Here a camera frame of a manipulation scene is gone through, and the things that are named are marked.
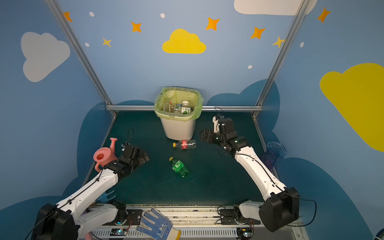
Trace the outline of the clear bottle red label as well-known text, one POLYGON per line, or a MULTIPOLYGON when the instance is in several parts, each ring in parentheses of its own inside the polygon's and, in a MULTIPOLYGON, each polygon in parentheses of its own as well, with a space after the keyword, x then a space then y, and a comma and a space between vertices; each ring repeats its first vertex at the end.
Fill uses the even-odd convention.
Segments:
POLYGON ((177 143, 173 143, 174 148, 180 148, 182 150, 195 149, 197 147, 196 140, 180 140, 177 143))

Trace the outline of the green plastic bottle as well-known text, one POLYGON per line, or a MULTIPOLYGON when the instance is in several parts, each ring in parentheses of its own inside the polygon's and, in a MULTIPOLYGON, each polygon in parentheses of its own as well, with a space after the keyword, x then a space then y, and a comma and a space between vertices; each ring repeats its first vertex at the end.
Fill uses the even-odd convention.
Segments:
POLYGON ((181 177, 186 177, 190 173, 184 163, 180 160, 177 160, 173 157, 169 158, 170 163, 172 164, 172 169, 175 173, 179 174, 181 177))

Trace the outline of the clear bottle green lime label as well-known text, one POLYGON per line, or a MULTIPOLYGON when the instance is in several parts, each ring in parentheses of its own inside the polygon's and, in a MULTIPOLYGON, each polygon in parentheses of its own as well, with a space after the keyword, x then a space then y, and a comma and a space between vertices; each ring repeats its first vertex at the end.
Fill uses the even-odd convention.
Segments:
POLYGON ((186 114, 190 114, 190 113, 191 113, 190 103, 189 103, 189 101, 185 100, 182 103, 182 114, 186 115, 186 114))

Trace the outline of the clear bottle pink label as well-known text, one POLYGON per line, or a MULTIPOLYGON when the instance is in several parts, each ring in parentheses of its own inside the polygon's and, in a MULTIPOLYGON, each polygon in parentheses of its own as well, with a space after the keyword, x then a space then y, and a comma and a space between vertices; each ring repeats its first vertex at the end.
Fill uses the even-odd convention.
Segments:
POLYGON ((163 111, 167 113, 173 113, 174 110, 174 105, 170 101, 165 101, 163 104, 163 111))

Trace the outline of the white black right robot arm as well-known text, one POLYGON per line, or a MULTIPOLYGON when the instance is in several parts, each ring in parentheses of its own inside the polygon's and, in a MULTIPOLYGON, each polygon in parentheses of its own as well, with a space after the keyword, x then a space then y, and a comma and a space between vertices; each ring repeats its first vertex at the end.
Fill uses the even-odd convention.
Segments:
POLYGON ((295 188, 288 189, 257 156, 244 137, 239 137, 232 119, 221 115, 213 117, 214 128, 200 132, 202 142, 222 147, 246 170, 263 196, 258 207, 261 222, 275 232, 299 218, 300 195, 295 188))

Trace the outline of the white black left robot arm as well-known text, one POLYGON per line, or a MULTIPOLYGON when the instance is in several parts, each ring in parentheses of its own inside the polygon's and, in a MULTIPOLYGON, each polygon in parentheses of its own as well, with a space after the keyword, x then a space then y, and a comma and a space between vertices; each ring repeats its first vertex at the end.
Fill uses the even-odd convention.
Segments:
POLYGON ((113 201, 87 212, 87 208, 138 166, 149 161, 145 150, 127 145, 123 154, 111 161, 90 182, 55 205, 46 204, 38 212, 28 238, 31 240, 78 240, 106 224, 127 221, 125 204, 113 201))

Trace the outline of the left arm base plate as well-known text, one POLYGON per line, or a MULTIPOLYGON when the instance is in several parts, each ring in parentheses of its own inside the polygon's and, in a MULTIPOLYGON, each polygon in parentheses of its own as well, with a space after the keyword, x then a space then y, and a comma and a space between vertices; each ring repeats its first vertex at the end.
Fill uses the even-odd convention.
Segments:
POLYGON ((143 211, 138 209, 118 210, 113 224, 117 226, 138 226, 141 223, 142 214, 143 211))

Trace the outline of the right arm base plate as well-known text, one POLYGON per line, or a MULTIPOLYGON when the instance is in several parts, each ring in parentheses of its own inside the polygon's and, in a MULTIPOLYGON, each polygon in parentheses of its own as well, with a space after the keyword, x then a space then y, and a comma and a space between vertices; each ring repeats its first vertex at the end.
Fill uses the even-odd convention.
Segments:
POLYGON ((260 225, 261 221, 251 218, 245 218, 241 215, 239 210, 235 209, 218 209, 220 216, 219 223, 221 225, 260 225))

